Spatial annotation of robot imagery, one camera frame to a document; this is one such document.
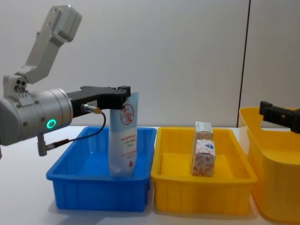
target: black bracket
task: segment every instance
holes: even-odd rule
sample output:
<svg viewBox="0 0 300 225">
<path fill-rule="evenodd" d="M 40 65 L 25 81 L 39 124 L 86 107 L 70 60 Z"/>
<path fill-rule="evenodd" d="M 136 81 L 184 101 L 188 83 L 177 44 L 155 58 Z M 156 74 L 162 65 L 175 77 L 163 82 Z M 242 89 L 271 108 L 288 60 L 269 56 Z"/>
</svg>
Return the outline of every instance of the black bracket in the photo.
<svg viewBox="0 0 300 225">
<path fill-rule="evenodd" d="M 73 107 L 73 118 L 87 114 L 81 110 L 82 104 L 96 102 L 95 106 L 103 109 L 123 109 L 124 102 L 130 97 L 130 87 L 91 87 L 83 86 L 81 90 L 68 93 Z"/>
<path fill-rule="evenodd" d="M 273 106 L 269 102 L 261 101 L 259 114 L 263 116 L 263 120 L 266 122 L 290 128 L 291 131 L 300 134 L 300 109 L 285 109 Z"/>
</svg>

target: white table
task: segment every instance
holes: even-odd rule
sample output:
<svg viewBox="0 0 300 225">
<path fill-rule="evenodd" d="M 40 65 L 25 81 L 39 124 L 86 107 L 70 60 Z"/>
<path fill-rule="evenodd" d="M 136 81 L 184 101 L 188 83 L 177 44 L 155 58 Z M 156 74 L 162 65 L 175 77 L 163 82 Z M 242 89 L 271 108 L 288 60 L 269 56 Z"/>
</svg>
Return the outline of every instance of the white table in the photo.
<svg viewBox="0 0 300 225">
<path fill-rule="evenodd" d="M 45 135 L 47 143 L 76 137 L 84 127 L 66 127 Z M 239 139 L 239 129 L 232 128 Z M 143 213 L 73 211 L 56 208 L 46 172 L 69 144 L 38 156 L 37 139 L 2 147 L 0 160 L 0 225 L 270 225 L 251 199 L 245 216 L 159 212 L 150 201 Z"/>
</svg>

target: metal cylinder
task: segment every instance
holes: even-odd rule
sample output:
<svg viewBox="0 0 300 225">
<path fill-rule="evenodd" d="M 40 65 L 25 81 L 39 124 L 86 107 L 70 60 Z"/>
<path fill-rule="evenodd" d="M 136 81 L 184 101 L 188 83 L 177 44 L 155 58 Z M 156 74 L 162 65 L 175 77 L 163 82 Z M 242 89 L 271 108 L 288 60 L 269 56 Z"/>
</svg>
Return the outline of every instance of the metal cylinder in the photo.
<svg viewBox="0 0 300 225">
<path fill-rule="evenodd" d="M 81 111 L 86 112 L 86 113 L 95 113 L 95 114 L 100 114 L 101 109 L 95 106 L 91 106 L 88 104 L 82 104 L 81 105 Z"/>
<path fill-rule="evenodd" d="M 68 126 L 73 118 L 70 99 L 61 89 L 30 93 L 33 104 L 22 106 L 13 98 L 0 100 L 0 139 L 9 145 Z"/>
</svg>

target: green indicator light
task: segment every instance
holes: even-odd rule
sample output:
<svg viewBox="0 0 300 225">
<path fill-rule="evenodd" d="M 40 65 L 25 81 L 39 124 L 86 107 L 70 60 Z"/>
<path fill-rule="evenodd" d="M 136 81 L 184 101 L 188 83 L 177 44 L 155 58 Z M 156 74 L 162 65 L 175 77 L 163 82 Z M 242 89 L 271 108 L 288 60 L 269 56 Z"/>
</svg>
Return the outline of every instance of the green indicator light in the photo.
<svg viewBox="0 0 300 225">
<path fill-rule="evenodd" d="M 56 125 L 56 120 L 55 119 L 51 119 L 47 122 L 47 128 L 48 129 L 52 129 L 55 125 Z"/>
</svg>

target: gray robot arm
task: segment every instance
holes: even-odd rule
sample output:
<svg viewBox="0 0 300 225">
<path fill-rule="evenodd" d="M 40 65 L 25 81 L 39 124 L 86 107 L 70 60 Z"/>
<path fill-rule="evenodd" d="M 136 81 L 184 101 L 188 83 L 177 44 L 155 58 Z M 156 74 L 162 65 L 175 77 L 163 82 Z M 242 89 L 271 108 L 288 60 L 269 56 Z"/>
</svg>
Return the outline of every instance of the gray robot arm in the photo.
<svg viewBox="0 0 300 225">
<path fill-rule="evenodd" d="M 0 144 L 7 146 L 37 136 L 38 152 L 46 155 L 44 134 L 68 126 L 73 117 L 101 109 L 121 109 L 130 87 L 82 87 L 66 94 L 62 89 L 29 92 L 27 83 L 48 76 L 59 48 L 74 39 L 81 15 L 70 5 L 53 6 L 23 67 L 3 77 L 0 98 Z"/>
<path fill-rule="evenodd" d="M 36 34 L 36 41 L 23 67 L 15 75 L 35 83 L 48 76 L 59 48 L 71 42 L 77 32 L 82 16 L 70 5 L 53 6 Z"/>
</svg>

